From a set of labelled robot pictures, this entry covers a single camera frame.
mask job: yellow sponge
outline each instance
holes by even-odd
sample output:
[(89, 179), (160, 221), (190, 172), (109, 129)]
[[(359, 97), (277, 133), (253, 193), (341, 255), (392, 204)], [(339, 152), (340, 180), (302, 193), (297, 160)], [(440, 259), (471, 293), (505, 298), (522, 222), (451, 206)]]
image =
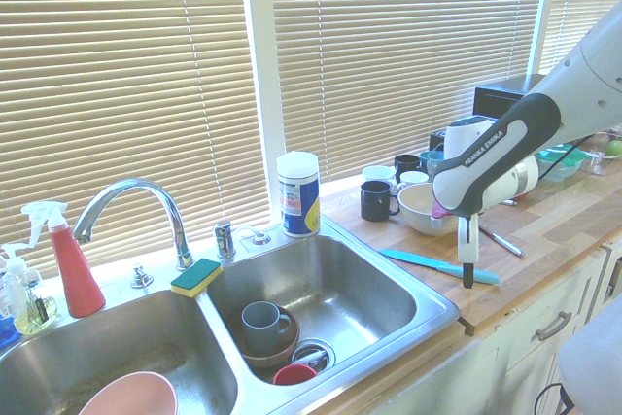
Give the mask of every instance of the yellow sponge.
[(223, 272), (219, 262), (200, 259), (171, 282), (171, 291), (194, 298)]

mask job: blue knife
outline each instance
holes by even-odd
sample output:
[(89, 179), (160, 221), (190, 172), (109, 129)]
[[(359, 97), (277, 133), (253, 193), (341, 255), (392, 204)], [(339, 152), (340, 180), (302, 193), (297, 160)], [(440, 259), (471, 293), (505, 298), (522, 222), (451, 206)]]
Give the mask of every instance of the blue knife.
[[(444, 272), (454, 277), (463, 277), (463, 269), (460, 266), (454, 266), (445, 261), (439, 261), (438, 259), (431, 259), (422, 257), (421, 255), (415, 255), (414, 253), (400, 252), (398, 250), (380, 250), (384, 256), (399, 259), (400, 261), (412, 262), (413, 264), (419, 264), (421, 266), (431, 267), (437, 271)], [(482, 284), (498, 284), (501, 282), (501, 278), (492, 272), (483, 271), (481, 269), (475, 269), (473, 280), (475, 282), (481, 282)]]

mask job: red cup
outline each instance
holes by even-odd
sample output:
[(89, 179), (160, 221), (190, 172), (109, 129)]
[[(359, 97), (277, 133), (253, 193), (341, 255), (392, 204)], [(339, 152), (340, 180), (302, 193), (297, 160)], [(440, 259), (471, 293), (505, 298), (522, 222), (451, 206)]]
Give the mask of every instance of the red cup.
[(318, 372), (307, 364), (290, 364), (277, 371), (272, 383), (277, 386), (291, 386), (292, 384), (304, 383), (317, 375)]

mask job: black mug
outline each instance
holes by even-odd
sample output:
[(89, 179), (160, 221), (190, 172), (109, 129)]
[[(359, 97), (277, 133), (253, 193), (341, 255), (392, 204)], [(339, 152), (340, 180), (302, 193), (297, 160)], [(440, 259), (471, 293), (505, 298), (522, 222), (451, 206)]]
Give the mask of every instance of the black mug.
[(399, 212), (391, 211), (389, 202), (391, 198), (397, 200), (396, 194), (391, 194), (391, 185), (381, 180), (370, 180), (361, 185), (361, 217), (366, 221), (378, 223), (386, 221), (389, 216)]
[(399, 155), (394, 159), (394, 167), (396, 168), (396, 182), (399, 183), (401, 182), (399, 176), (404, 172), (421, 171), (421, 159), (414, 155)]

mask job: cleaning powder canister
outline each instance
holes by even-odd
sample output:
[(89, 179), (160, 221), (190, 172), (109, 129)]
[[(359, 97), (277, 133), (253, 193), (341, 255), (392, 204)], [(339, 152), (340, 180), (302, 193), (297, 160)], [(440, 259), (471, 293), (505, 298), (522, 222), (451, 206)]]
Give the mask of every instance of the cleaning powder canister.
[(320, 164), (313, 153), (292, 151), (276, 158), (283, 230), (307, 237), (320, 230)]

